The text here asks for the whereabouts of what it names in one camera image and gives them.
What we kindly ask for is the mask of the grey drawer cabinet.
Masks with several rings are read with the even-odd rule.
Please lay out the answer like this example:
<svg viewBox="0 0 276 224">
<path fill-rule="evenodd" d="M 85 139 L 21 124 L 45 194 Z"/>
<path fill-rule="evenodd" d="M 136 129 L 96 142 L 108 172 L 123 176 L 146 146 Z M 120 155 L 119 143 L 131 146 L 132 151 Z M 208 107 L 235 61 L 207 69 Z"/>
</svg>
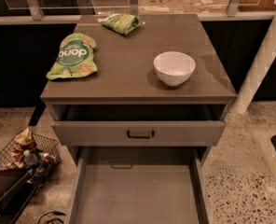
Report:
<svg viewBox="0 0 276 224">
<path fill-rule="evenodd" d="M 197 16 L 144 15 L 140 26 L 126 36 L 104 28 L 91 16 L 82 17 L 76 29 L 95 39 L 98 70 L 83 79 L 47 84 L 41 98 L 52 124 L 61 120 L 71 105 L 211 105 L 225 122 L 236 92 Z M 154 59 L 167 51 L 182 52 L 196 63 L 182 85 L 168 86 L 156 74 Z M 82 149 L 105 147 L 63 145 L 76 167 Z M 198 151 L 201 167 L 211 147 L 192 147 Z"/>
</svg>

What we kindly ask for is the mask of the white diagonal support post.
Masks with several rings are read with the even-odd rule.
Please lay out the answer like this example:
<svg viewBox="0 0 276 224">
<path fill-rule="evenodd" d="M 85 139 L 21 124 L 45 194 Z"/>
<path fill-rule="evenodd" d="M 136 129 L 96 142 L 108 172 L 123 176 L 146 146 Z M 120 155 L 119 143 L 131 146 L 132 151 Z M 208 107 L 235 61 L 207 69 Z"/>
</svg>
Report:
<svg viewBox="0 0 276 224">
<path fill-rule="evenodd" d="M 235 112 L 241 114 L 247 110 L 275 58 L 276 13 L 233 104 Z"/>
</svg>

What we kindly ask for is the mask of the large green snack bag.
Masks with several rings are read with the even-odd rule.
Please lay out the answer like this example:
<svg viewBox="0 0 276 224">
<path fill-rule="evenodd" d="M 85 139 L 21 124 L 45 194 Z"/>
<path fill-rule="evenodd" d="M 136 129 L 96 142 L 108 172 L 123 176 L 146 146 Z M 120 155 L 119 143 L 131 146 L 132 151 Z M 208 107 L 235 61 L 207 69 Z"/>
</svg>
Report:
<svg viewBox="0 0 276 224">
<path fill-rule="evenodd" d="M 98 68 L 94 62 L 96 42 L 81 33 L 67 36 L 60 44 L 55 63 L 47 73 L 48 80 L 58 78 L 81 78 L 95 73 Z"/>
</svg>

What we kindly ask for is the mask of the small green snack bag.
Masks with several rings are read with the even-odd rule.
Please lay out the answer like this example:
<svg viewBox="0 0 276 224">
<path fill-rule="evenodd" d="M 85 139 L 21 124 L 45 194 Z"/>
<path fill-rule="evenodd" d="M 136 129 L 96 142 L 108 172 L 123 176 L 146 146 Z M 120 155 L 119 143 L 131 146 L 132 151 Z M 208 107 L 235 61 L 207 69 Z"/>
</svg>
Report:
<svg viewBox="0 0 276 224">
<path fill-rule="evenodd" d="M 120 35 L 128 35 L 139 26 L 140 19 L 132 14 L 113 13 L 105 18 L 100 18 L 98 22 Z"/>
</svg>

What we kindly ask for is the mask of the grey top drawer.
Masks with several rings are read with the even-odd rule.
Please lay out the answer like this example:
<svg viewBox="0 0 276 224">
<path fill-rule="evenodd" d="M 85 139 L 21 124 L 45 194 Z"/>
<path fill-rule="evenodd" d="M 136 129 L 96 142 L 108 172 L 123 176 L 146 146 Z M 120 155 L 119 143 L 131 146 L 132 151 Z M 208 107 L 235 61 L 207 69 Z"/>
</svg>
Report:
<svg viewBox="0 0 276 224">
<path fill-rule="evenodd" d="M 226 124 L 211 105 L 71 105 L 54 132 L 67 146 L 207 147 Z M 152 139 L 129 139 L 150 133 Z"/>
</svg>

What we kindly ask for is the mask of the white bowl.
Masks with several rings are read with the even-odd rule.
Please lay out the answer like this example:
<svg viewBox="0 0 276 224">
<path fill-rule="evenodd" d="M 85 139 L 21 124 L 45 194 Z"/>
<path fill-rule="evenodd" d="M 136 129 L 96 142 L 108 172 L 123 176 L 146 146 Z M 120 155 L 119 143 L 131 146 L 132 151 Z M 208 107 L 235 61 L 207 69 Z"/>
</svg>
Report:
<svg viewBox="0 0 276 224">
<path fill-rule="evenodd" d="M 167 51 L 154 59 L 159 79 L 166 85 L 176 87 L 185 83 L 193 74 L 196 63 L 193 58 L 178 51 Z"/>
</svg>

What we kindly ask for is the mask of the grey open middle drawer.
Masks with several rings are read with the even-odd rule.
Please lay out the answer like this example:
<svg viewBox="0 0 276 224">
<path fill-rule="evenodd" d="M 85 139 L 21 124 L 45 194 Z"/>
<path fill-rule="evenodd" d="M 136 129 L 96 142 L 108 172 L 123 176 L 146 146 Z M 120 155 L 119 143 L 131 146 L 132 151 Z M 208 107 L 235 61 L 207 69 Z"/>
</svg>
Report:
<svg viewBox="0 0 276 224">
<path fill-rule="evenodd" d="M 66 224 L 214 224 L 192 147 L 86 147 Z"/>
</svg>

